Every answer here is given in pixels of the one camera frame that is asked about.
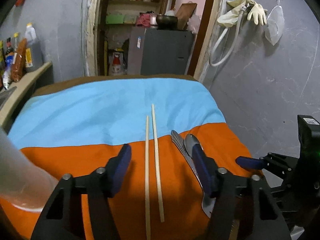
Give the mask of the steel spoon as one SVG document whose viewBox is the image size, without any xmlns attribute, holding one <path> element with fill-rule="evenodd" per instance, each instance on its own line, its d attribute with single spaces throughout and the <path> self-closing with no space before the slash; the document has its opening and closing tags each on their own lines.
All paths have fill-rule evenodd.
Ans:
<svg viewBox="0 0 320 240">
<path fill-rule="evenodd" d="M 175 130 L 172 130 L 171 131 L 171 140 L 172 142 L 175 144 L 175 146 L 177 147 L 177 149 L 180 151 L 180 153 L 183 155 L 185 161 L 188 163 L 189 167 L 191 168 L 194 176 L 196 177 L 200 187 L 201 187 L 201 190 L 202 190 L 202 194 L 203 194 L 203 197 L 202 197 L 202 202 L 201 202 L 201 207 L 202 207 L 202 210 L 203 212 L 206 214 L 206 216 L 208 218 L 211 217 L 211 214 L 212 214 L 212 210 L 213 210 L 213 207 L 214 207 L 214 204 L 215 204 L 215 198 L 210 198 L 208 196 L 208 194 L 206 194 L 203 190 L 203 186 L 200 182 L 200 179 L 199 179 L 199 176 L 197 174 L 197 171 L 196 171 L 196 168 L 195 168 L 195 165 L 194 165 L 194 162 L 193 162 L 193 159 L 191 159 L 189 157 L 189 155 L 187 154 L 187 151 L 185 149 L 185 146 L 184 146 L 184 139 L 180 134 L 178 134 Z"/>
<path fill-rule="evenodd" d="M 190 133 L 187 134 L 184 139 L 184 146 L 187 151 L 187 154 L 189 155 L 189 157 L 191 159 L 193 159 L 193 147 L 195 145 L 199 145 L 201 150 L 203 151 L 203 147 L 200 144 L 200 141 L 197 139 L 197 137 L 195 137 L 195 135 L 190 134 Z"/>
</svg>

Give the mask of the blue and orange cloth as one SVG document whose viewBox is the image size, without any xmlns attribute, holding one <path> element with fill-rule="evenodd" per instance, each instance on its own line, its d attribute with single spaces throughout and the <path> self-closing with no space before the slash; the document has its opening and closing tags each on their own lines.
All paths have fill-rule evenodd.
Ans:
<svg viewBox="0 0 320 240">
<path fill-rule="evenodd" d="M 164 223 L 159 216 L 151 105 L 155 106 Z M 149 116 L 149 187 L 152 239 L 196 239 L 208 217 L 202 191 L 172 143 L 171 131 L 195 135 L 207 156 L 237 176 L 248 149 L 228 128 L 203 84 L 178 78 L 115 79 L 67 89 L 53 85 L 22 108 L 10 131 L 13 144 L 52 176 L 82 176 L 103 166 L 123 144 L 132 159 L 120 192 L 110 200 L 122 239 L 145 239 L 145 127 Z"/>
</svg>

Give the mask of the large soy sauce jug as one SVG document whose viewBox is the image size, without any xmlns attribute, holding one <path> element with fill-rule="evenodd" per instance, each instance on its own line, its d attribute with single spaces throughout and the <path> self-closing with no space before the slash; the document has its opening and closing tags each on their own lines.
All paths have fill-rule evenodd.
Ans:
<svg viewBox="0 0 320 240">
<path fill-rule="evenodd" d="M 25 31 L 27 47 L 25 51 L 26 72 L 33 72 L 43 65 L 40 41 L 32 23 L 28 23 Z"/>
</svg>

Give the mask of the cream rubber gloves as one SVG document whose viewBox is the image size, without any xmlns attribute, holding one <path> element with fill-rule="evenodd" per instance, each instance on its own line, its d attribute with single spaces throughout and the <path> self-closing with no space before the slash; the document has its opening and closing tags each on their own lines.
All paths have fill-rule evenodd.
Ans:
<svg viewBox="0 0 320 240">
<path fill-rule="evenodd" d="M 230 28 L 237 24 L 241 15 L 246 15 L 247 20 L 253 21 L 255 25 L 263 26 L 267 24 L 267 10 L 255 0 L 233 0 L 227 1 L 227 4 L 231 7 L 231 10 L 217 19 L 219 25 Z"/>
</svg>

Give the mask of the clear hanging plastic bag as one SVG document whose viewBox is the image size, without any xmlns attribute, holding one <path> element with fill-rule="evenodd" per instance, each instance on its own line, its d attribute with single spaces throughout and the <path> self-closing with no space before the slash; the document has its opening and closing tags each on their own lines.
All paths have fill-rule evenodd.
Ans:
<svg viewBox="0 0 320 240">
<path fill-rule="evenodd" d="M 275 46 L 282 37 L 285 27 L 285 19 L 283 7 L 280 0 L 277 0 L 277 5 L 271 10 L 267 17 L 267 25 L 265 27 L 265 38 L 272 46 Z"/>
</svg>

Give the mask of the grey cabinet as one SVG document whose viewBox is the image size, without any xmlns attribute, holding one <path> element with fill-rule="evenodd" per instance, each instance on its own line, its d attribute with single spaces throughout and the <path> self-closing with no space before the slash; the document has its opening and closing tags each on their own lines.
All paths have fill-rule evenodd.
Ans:
<svg viewBox="0 0 320 240">
<path fill-rule="evenodd" d="M 193 42 L 191 31 L 133 27 L 129 39 L 127 73 L 183 75 Z"/>
</svg>

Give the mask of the translucent plastic cup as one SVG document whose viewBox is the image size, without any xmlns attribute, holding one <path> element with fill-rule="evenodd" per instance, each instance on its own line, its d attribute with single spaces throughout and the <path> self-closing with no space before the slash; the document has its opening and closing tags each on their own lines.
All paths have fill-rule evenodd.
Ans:
<svg viewBox="0 0 320 240">
<path fill-rule="evenodd" d="M 14 207 L 40 213 L 58 180 L 34 165 L 1 129 L 1 198 Z"/>
</svg>

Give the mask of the red white bag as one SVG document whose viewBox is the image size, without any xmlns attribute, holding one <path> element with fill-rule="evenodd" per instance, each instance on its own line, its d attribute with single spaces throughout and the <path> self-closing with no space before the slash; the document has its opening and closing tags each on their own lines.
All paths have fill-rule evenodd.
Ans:
<svg viewBox="0 0 320 240">
<path fill-rule="evenodd" d="M 125 74 L 125 67 L 123 63 L 123 53 L 120 51 L 114 51 L 112 53 L 112 61 L 110 64 L 109 75 L 118 76 Z"/>
</svg>

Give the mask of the wooden chopstick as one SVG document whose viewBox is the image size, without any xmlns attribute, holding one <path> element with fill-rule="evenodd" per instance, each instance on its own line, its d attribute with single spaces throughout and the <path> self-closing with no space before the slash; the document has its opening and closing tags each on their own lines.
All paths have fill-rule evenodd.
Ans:
<svg viewBox="0 0 320 240">
<path fill-rule="evenodd" d="M 146 116 L 145 127 L 145 229 L 146 239 L 151 239 L 150 189 L 149 189 L 149 116 Z"/>
<path fill-rule="evenodd" d="M 159 163 L 159 146 L 158 146 L 156 115 L 155 115 L 154 104 L 151 105 L 151 115 L 152 115 L 152 129 L 153 129 L 154 152 L 155 152 L 155 171 L 156 171 L 156 185 L 157 185 L 159 216 L 160 216 L 161 223 L 164 223 L 165 217 L 164 217 L 164 206 L 163 206 L 162 185 L 161 185 L 161 172 L 160 172 L 160 163 Z"/>
</svg>

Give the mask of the dark bowl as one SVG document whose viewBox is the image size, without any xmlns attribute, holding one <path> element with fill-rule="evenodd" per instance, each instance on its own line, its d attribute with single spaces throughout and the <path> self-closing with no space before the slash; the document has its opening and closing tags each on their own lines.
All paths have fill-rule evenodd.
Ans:
<svg viewBox="0 0 320 240">
<path fill-rule="evenodd" d="M 156 22 L 160 30 L 176 30 L 178 18 L 175 16 L 157 15 Z"/>
</svg>

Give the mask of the wooden cutting board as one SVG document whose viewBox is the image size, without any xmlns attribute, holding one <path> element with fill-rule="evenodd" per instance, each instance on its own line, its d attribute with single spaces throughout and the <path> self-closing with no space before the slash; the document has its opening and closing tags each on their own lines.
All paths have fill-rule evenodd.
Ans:
<svg viewBox="0 0 320 240">
<path fill-rule="evenodd" d="M 196 10 L 197 3 L 189 2 L 183 3 L 176 12 L 177 17 L 177 30 L 184 30 L 187 26 L 189 18 Z"/>
</svg>

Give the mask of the blue white salt bag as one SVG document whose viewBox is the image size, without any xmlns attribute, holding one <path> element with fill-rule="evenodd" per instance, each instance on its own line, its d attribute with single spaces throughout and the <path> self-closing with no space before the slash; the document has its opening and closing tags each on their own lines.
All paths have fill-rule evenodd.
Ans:
<svg viewBox="0 0 320 240">
<path fill-rule="evenodd" d="M 8 90 L 10 84 L 12 83 L 11 67 L 12 67 L 13 59 L 14 59 L 14 55 L 7 55 L 5 57 L 6 68 L 2 76 L 3 86 L 5 90 Z"/>
</svg>

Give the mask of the stainless steel sink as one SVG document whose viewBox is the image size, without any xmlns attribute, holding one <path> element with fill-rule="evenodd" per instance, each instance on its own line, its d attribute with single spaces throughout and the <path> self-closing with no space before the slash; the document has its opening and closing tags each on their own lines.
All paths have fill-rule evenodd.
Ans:
<svg viewBox="0 0 320 240">
<path fill-rule="evenodd" d="M 3 106 L 5 105 L 7 100 L 11 97 L 13 92 L 16 90 L 16 88 L 17 87 L 12 87 L 12 88 L 9 88 L 9 89 L 1 92 L 1 94 L 0 94 L 0 109 L 3 108 Z"/>
</svg>

